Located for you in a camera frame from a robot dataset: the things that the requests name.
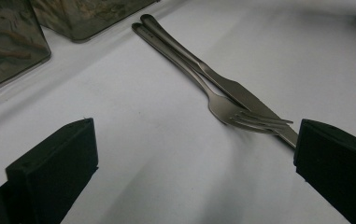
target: cutlery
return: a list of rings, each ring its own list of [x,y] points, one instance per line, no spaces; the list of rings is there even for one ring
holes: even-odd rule
[[[289,127],[286,124],[286,122],[288,122],[287,120],[257,116],[256,114],[249,112],[246,108],[234,104],[234,102],[228,98],[219,96],[208,87],[205,81],[201,79],[180,56],[150,32],[144,25],[134,23],[132,28],[135,33],[160,51],[163,56],[179,67],[189,77],[192,77],[196,84],[202,88],[207,95],[209,101],[208,108],[219,121],[256,133],[277,134],[276,131]]]
[[[206,77],[209,81],[219,87],[227,96],[231,97],[239,105],[244,106],[249,111],[269,117],[280,119],[267,105],[260,101],[254,94],[248,91],[239,83],[222,77],[212,70],[206,63],[197,58],[194,54],[185,49],[176,39],[174,39],[151,15],[141,16],[142,23],[155,35],[157,35],[166,45],[177,52],[187,64],[197,73]],[[291,147],[295,148],[297,143],[297,133],[291,128],[276,130],[278,135]]]

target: fork handle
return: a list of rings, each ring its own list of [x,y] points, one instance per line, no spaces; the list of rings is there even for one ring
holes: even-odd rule
[[[201,79],[195,73],[195,71],[180,56],[178,56],[173,50],[171,50],[163,41],[161,41],[141,23],[132,24],[132,29],[137,35],[146,40],[146,42],[148,42],[151,46],[160,51],[163,56],[165,56],[177,67],[179,67],[184,73],[190,75],[190,77],[195,80],[196,84],[201,87],[201,89],[206,93],[206,95],[208,97],[210,96],[212,90],[208,87],[205,81]]]
[[[187,63],[197,72],[201,72],[200,63],[202,63],[201,59],[197,58],[194,54],[189,52],[186,48],[184,48],[177,40],[172,37],[164,28],[157,22],[153,16],[149,14],[145,14],[140,17],[142,23],[155,35],[160,37],[164,43],[171,46],[172,49],[176,50],[178,54],[183,56],[184,59],[187,59]]]

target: white tablecloth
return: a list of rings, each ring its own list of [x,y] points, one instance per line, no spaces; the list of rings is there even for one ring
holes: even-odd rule
[[[131,30],[152,14],[181,44],[299,131],[356,136],[356,0],[163,0],[0,89],[4,169],[65,124],[93,118],[99,170],[70,223],[345,223],[276,137],[225,126],[199,88]]]

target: fork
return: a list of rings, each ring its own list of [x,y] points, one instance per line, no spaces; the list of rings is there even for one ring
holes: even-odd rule
[[[248,111],[246,108],[236,105],[230,99],[219,96],[208,87],[205,81],[199,77],[189,64],[144,25],[134,23],[132,29],[155,49],[160,51],[163,56],[179,67],[186,75],[192,77],[195,83],[205,92],[208,98],[209,110],[222,123],[251,132],[268,134],[278,134],[276,131],[289,127],[286,124],[288,122],[287,120],[259,116]]]

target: clear plastic container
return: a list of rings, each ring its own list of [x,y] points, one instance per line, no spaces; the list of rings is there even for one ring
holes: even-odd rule
[[[0,0],[0,85],[50,54],[29,0]]]
[[[74,42],[87,41],[110,25],[160,0],[31,0],[41,25]]]

